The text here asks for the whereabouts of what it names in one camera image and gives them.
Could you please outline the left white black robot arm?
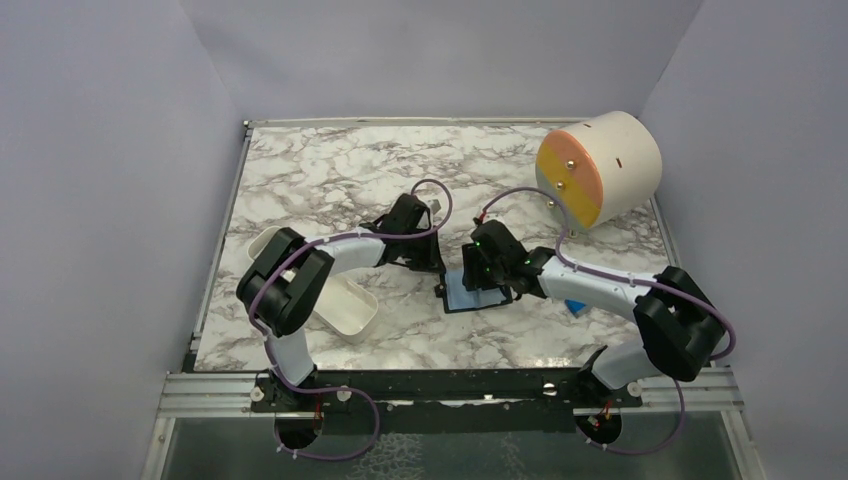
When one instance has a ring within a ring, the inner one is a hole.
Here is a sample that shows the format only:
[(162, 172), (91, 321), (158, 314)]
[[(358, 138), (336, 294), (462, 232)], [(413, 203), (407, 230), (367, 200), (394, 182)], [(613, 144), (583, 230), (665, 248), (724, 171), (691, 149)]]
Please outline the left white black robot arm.
[(248, 320), (265, 337), (272, 371), (280, 378), (276, 396), (298, 411), (313, 401), (315, 371), (304, 325), (328, 279), (350, 270), (387, 264), (413, 272), (445, 270), (432, 213), (423, 201), (400, 195), (374, 222), (330, 237), (307, 239), (284, 227), (241, 277), (236, 297)]

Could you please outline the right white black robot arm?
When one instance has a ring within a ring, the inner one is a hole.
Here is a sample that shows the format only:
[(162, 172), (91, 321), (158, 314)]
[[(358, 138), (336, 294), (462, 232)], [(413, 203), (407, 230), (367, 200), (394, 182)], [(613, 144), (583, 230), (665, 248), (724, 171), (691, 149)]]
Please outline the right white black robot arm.
[(729, 328), (694, 279), (667, 266), (657, 274), (626, 273), (561, 259), (546, 247), (526, 249), (500, 221), (480, 223), (467, 247), (474, 274), (517, 295), (573, 300), (634, 323), (638, 339), (593, 353), (578, 372), (577, 393), (600, 407), (618, 389), (665, 375), (693, 381), (730, 341)]

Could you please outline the black card holder blue sleeves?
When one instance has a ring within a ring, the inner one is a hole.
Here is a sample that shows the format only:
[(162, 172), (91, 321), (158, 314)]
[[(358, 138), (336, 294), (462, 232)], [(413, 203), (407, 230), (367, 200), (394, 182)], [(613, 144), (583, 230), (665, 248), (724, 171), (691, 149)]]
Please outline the black card holder blue sleeves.
[(473, 312), (509, 305), (513, 302), (508, 287), (469, 291), (462, 283), (463, 270), (453, 269), (439, 276), (434, 293), (442, 301), (446, 314)]

